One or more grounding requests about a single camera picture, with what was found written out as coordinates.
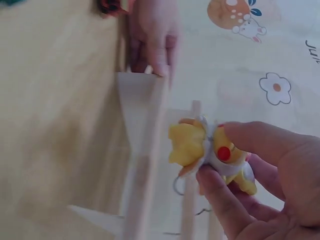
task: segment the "cartoon print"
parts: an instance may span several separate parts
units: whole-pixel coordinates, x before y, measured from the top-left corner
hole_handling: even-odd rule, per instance
[[[270,104],[277,106],[280,103],[291,102],[291,84],[286,78],[268,72],[264,78],[260,79],[259,85],[266,92],[266,99]]]
[[[256,43],[261,43],[258,35],[265,35],[267,33],[267,29],[265,27],[259,26],[256,20],[252,17],[244,16],[244,23],[241,26],[234,26],[232,28],[232,32],[234,34],[240,34],[248,39],[252,39]]]
[[[246,0],[211,0],[207,13],[218,27],[261,43],[258,35],[265,35],[267,29],[252,17],[262,16],[258,8],[252,8],[256,2],[257,0],[249,0],[248,3]]]

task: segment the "yellow toy figure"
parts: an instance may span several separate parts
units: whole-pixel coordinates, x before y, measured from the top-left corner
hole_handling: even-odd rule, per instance
[[[228,185],[235,181],[249,195],[257,193],[255,176],[247,162],[250,153],[238,149],[225,134],[224,125],[208,125],[205,116],[184,118],[169,128],[172,141],[170,163],[183,168],[179,177],[194,173],[203,164],[210,164]]]

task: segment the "red dot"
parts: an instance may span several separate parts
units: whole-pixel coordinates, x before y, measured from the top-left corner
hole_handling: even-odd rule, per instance
[[[230,156],[231,156],[231,152],[229,148],[227,148],[226,146],[222,146],[218,149],[217,157],[219,160],[228,161]]]

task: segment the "finger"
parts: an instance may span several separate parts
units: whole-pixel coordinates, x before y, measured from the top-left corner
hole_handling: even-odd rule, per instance
[[[166,34],[163,29],[154,28],[147,36],[148,61],[155,74],[168,77]]]
[[[248,162],[252,167],[255,179],[269,193],[284,201],[286,197],[280,185],[278,169],[255,154],[251,154]]]
[[[236,239],[254,220],[210,166],[201,167],[196,177],[225,234],[229,239]]]
[[[147,66],[147,47],[144,44],[140,44],[137,60],[131,65],[131,71],[133,73],[144,73]]]
[[[274,166],[287,153],[308,141],[305,135],[263,122],[229,122],[224,125],[224,129],[236,147],[257,154]]]
[[[228,188],[240,201],[240,203],[242,203],[247,212],[255,219],[268,222],[278,216],[278,210],[270,206],[261,204],[254,196],[250,196],[247,193],[241,191],[235,182],[231,182],[228,185]]]
[[[135,65],[139,58],[141,41],[132,38],[130,40],[130,65]]]
[[[177,35],[166,37],[167,63],[169,66],[169,80],[172,82],[178,61],[179,38]]]

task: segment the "white flower print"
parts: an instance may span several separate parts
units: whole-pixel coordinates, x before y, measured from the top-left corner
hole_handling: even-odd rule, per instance
[[[280,103],[289,104],[291,102],[291,84],[286,78],[269,72],[260,79],[259,84],[266,92],[266,99],[270,104],[277,106]]]

